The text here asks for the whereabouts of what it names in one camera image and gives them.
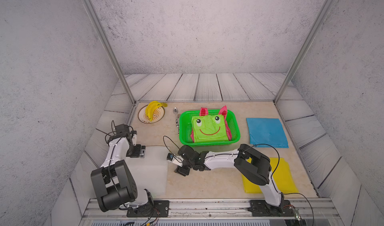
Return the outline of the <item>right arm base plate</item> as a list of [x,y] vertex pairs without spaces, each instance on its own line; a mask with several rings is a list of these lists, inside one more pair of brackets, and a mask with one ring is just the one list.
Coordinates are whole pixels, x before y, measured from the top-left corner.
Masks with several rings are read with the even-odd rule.
[[296,215],[288,200],[283,200],[279,206],[271,206],[264,200],[251,200],[247,210],[253,217],[294,217]]

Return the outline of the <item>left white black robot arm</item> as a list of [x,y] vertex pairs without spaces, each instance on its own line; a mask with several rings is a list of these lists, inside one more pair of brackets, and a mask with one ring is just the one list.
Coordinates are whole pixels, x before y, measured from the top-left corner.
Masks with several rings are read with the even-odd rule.
[[138,188],[126,158],[145,157],[146,147],[137,144],[137,132],[133,127],[112,125],[106,141],[109,146],[106,159],[100,168],[91,172],[91,181],[102,212],[134,210],[153,204],[151,193]]

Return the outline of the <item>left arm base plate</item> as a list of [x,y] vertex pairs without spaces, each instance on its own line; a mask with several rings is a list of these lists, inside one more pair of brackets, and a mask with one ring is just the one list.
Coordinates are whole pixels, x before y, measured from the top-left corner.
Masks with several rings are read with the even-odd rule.
[[129,207],[127,211],[128,218],[145,218],[145,217],[159,217],[167,218],[169,216],[170,201],[168,200],[154,200],[150,201],[143,206],[136,209]]

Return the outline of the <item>white raincoat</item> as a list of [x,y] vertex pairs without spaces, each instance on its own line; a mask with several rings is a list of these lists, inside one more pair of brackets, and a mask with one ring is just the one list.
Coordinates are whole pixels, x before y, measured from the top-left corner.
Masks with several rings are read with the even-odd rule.
[[147,189],[155,198],[166,194],[168,153],[166,147],[150,146],[144,158],[125,159],[138,190]]

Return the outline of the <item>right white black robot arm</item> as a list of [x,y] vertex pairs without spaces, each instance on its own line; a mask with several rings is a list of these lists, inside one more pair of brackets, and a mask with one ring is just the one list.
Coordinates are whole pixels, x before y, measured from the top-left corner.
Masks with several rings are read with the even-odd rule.
[[278,155],[269,158],[256,150],[256,145],[241,144],[238,149],[228,152],[203,151],[198,153],[192,147],[184,145],[179,148],[178,155],[168,153],[167,160],[177,165],[176,173],[187,176],[190,170],[210,171],[214,169],[234,168],[245,179],[245,191],[252,192],[259,187],[264,195],[267,207],[282,210],[284,196],[298,195],[304,197],[296,189],[289,164]]

